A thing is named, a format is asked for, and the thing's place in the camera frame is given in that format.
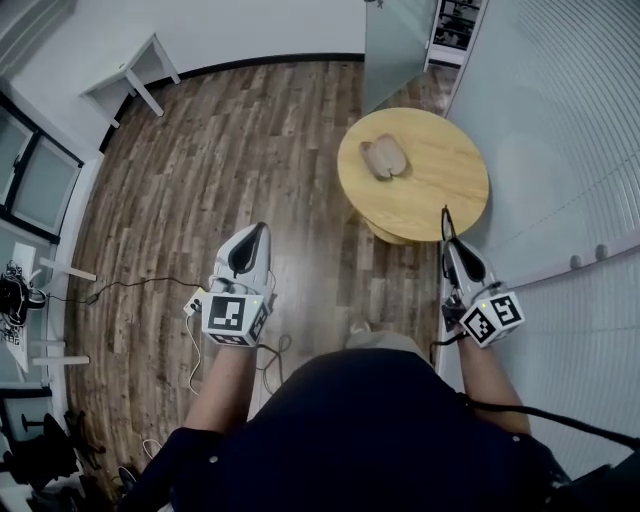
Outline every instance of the window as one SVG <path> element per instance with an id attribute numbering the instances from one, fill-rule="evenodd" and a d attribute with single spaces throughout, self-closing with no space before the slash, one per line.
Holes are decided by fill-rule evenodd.
<path id="1" fill-rule="evenodd" d="M 83 163 L 0 94 L 0 218 L 51 243 Z"/>

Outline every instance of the round wooden table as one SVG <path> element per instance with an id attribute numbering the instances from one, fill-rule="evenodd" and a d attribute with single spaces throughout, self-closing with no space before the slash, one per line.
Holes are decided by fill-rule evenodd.
<path id="1" fill-rule="evenodd" d="M 385 133 L 400 144 L 409 168 L 378 181 L 359 146 Z M 373 233 L 394 244 L 440 240 L 444 205 L 462 233 L 478 220 L 489 197 L 487 170 L 469 137 L 446 119 L 413 108 L 379 110 L 354 124 L 340 143 L 338 175 Z"/>

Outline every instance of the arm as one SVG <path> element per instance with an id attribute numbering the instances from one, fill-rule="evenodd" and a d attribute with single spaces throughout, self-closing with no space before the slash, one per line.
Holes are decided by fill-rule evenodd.
<path id="1" fill-rule="evenodd" d="M 255 348 L 220 347 L 185 427 L 226 434 L 247 421 L 256 352 Z"/>
<path id="2" fill-rule="evenodd" d="M 509 377 L 491 347 L 480 348 L 466 337 L 458 342 L 464 389 L 469 398 L 499 405 L 522 405 Z M 490 412 L 475 409 L 476 416 L 508 432 L 531 435 L 529 418 L 518 412 Z"/>

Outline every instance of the dark navy shirt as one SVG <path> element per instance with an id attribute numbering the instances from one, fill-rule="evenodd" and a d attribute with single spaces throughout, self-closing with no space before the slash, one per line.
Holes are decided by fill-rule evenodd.
<path id="1" fill-rule="evenodd" d="M 231 435 L 176 430 L 120 510 L 541 510 L 555 471 L 417 355 L 347 350 L 294 372 Z"/>

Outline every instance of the glass door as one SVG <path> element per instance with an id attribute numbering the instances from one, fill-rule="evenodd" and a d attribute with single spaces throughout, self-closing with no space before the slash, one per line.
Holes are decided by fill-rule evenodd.
<path id="1" fill-rule="evenodd" d="M 437 0 L 365 0 L 367 32 L 362 110 L 384 100 L 424 70 Z"/>

